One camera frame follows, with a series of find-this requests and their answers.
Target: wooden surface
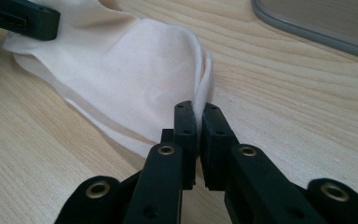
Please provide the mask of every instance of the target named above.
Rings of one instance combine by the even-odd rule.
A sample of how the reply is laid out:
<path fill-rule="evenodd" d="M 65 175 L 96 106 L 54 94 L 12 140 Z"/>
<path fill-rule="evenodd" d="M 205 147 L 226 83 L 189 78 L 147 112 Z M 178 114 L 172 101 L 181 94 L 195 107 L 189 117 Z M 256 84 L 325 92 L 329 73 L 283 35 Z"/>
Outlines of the wooden surface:
<path fill-rule="evenodd" d="M 193 30 L 212 51 L 219 105 L 242 143 L 294 183 L 330 177 L 358 191 L 358 58 L 271 28 L 249 1 L 132 0 L 121 8 Z M 123 180 L 145 160 L 107 139 L 1 46 L 0 223 L 53 223 L 95 175 Z M 201 179 L 183 223 L 229 223 L 223 194 Z"/>

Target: cloth fold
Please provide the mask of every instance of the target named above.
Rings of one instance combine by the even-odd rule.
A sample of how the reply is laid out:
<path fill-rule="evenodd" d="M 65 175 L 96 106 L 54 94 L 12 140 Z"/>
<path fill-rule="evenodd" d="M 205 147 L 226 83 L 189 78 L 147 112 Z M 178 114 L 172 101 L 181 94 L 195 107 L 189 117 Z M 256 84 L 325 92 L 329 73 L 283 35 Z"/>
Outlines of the cloth fold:
<path fill-rule="evenodd" d="M 186 100 L 200 127 L 212 57 L 191 31 L 141 20 L 113 0 L 34 2 L 61 12 L 57 38 L 9 33 L 4 48 L 107 136 L 145 157 Z"/>

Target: transparent plastic lid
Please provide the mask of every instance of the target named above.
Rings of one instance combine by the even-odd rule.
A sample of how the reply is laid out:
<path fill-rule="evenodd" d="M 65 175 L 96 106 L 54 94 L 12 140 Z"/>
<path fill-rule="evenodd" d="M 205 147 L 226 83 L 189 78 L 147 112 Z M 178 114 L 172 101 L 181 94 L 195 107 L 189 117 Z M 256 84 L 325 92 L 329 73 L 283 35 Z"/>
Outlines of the transparent plastic lid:
<path fill-rule="evenodd" d="M 274 27 L 358 56 L 358 0 L 252 0 L 252 6 Z"/>

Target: black clamp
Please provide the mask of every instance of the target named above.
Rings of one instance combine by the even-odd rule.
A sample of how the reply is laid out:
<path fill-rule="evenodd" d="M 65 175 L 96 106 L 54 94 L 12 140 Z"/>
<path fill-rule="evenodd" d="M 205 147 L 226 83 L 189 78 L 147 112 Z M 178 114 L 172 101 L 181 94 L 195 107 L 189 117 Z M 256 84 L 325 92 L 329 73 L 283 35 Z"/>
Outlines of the black clamp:
<path fill-rule="evenodd" d="M 199 154 L 205 185 L 226 193 L 233 223 L 358 223 L 354 190 L 332 179 L 312 180 L 308 189 L 291 183 L 261 149 L 239 144 L 217 106 L 205 106 L 198 139 L 191 102 L 182 102 L 142 171 L 121 183 L 83 182 L 56 224 L 180 223 L 182 190 L 195 184 Z"/>
<path fill-rule="evenodd" d="M 35 39 L 57 37 L 60 13 L 26 0 L 0 0 L 0 28 Z"/>

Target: wood grain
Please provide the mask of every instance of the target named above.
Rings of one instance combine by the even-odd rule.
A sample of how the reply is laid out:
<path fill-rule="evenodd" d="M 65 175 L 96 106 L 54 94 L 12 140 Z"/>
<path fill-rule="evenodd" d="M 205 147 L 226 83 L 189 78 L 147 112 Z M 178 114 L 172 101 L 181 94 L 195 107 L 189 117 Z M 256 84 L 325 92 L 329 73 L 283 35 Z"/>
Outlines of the wood grain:
<path fill-rule="evenodd" d="M 183 25 L 213 55 L 213 103 L 240 141 L 262 148 L 294 183 L 330 177 L 358 191 L 358 58 L 260 21 L 249 1 L 119 1 Z M 16 65 L 0 30 L 0 223 L 53 223 L 85 179 L 123 180 L 145 160 L 107 139 L 44 81 Z M 201 179 L 183 223 L 229 223 L 223 194 Z"/>

